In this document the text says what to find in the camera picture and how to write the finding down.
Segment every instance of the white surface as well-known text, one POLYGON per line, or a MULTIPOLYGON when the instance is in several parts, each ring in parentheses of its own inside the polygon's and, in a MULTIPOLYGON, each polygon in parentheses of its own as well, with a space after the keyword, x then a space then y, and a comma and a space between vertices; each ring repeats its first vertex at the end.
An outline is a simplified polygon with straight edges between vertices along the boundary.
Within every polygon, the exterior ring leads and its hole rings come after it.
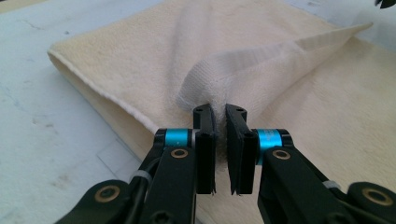
POLYGON ((47 1, 0 14, 0 223, 53 223, 139 161, 51 64, 56 41, 159 1, 47 1))
POLYGON ((372 22, 357 37, 396 51, 396 6, 380 9, 375 0, 285 0, 335 25, 346 27, 372 22))

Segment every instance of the blue ring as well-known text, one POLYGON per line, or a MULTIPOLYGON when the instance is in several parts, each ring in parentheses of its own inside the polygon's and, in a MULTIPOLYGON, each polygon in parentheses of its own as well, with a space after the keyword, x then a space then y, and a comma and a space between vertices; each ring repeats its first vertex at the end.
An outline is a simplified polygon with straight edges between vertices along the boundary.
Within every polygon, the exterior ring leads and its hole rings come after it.
POLYGON ((277 129, 258 129, 257 134, 259 135, 260 142, 260 153, 257 164, 262 165, 265 150, 271 147, 282 147, 282 138, 277 129))
POLYGON ((188 129, 167 129, 165 134, 166 147, 186 147, 189 142, 188 129))

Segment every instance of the folded towel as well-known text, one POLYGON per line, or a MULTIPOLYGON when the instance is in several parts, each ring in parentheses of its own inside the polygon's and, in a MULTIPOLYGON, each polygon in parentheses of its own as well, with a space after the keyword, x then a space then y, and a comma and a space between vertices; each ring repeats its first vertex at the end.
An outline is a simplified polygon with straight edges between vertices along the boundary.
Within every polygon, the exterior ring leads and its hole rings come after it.
MULTIPOLYGON (((195 106, 212 104, 222 130, 229 103, 247 110, 250 128, 288 129, 343 187, 368 180, 390 188, 396 55, 350 39, 368 26, 336 29, 278 1, 170 0, 56 43, 49 57, 140 158, 149 132, 191 127, 195 106)), ((225 170, 218 193, 198 197, 198 218, 261 223, 259 179, 253 195, 234 197, 225 170)))

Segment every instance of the screw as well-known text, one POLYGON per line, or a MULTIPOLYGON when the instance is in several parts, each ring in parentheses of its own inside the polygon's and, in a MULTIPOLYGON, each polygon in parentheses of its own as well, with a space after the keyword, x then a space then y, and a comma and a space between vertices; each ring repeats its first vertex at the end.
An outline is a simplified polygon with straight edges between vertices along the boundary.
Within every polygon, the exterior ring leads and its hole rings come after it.
POLYGON ((350 220, 341 213, 331 213, 326 216, 326 224, 349 224, 350 220))
POLYGON ((151 217, 150 224, 173 224, 175 223, 171 215, 165 211, 160 211, 151 217))

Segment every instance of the black plastic part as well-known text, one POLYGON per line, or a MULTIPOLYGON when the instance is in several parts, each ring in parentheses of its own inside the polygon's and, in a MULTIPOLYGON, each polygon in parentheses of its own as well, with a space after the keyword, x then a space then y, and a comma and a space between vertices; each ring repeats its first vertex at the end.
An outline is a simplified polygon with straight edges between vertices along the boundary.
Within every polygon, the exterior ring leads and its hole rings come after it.
POLYGON ((382 4, 380 8, 393 7, 396 4, 396 0, 376 0, 375 5, 378 6, 381 2, 382 4))
POLYGON ((189 147, 167 147, 145 201, 140 224, 194 223, 195 153, 189 147), (172 151, 183 149, 187 155, 176 158, 172 151))
MULTIPOLYGON (((329 178, 323 174, 303 153, 301 153, 296 147, 287 147, 288 149, 294 150, 295 153, 297 153, 297 155, 300 157, 301 160, 303 160, 303 162, 305 163, 306 166, 309 167, 309 169, 311 170, 311 172, 317 176, 318 180, 320 180, 321 182, 325 182, 327 180, 329 180, 329 178)), ((333 188, 333 189, 329 189, 329 191, 339 200, 344 201, 346 198, 346 195, 344 192, 342 192, 340 189, 337 188, 333 188)))
MULTIPOLYGON (((154 134, 154 141, 151 150, 148 152, 146 158, 140 164, 139 170, 146 170, 154 160, 158 160, 163 155, 163 148, 165 146, 166 129, 159 129, 154 134)), ((155 169, 152 169, 151 176, 154 175, 155 169)))
POLYGON ((187 147, 192 148, 192 129, 187 130, 187 147))
POLYGON ((282 139, 282 147, 294 147, 293 139, 291 134, 286 129, 277 129, 282 139))
POLYGON ((357 223, 295 150, 274 147, 264 153, 264 160, 258 205, 265 224, 357 223))
POLYGON ((231 194, 251 194, 253 191, 259 136, 247 124, 248 112, 236 105, 226 105, 227 160, 231 194))
POLYGON ((389 189, 368 182, 353 183, 349 186, 347 201, 390 223, 396 223, 396 194, 389 189))
POLYGON ((193 110, 195 153, 197 157, 197 193, 216 192, 216 123, 210 105, 200 105, 193 110))
MULTIPOLYGON (((102 197, 110 197, 114 190, 102 191, 102 197)), ((78 204, 57 224, 85 224, 85 223, 112 223, 122 211, 125 201, 128 199, 128 184, 120 180, 107 180, 90 188, 78 204), (118 196, 109 202, 98 202, 95 195, 102 188, 111 186, 118 188, 118 196)))

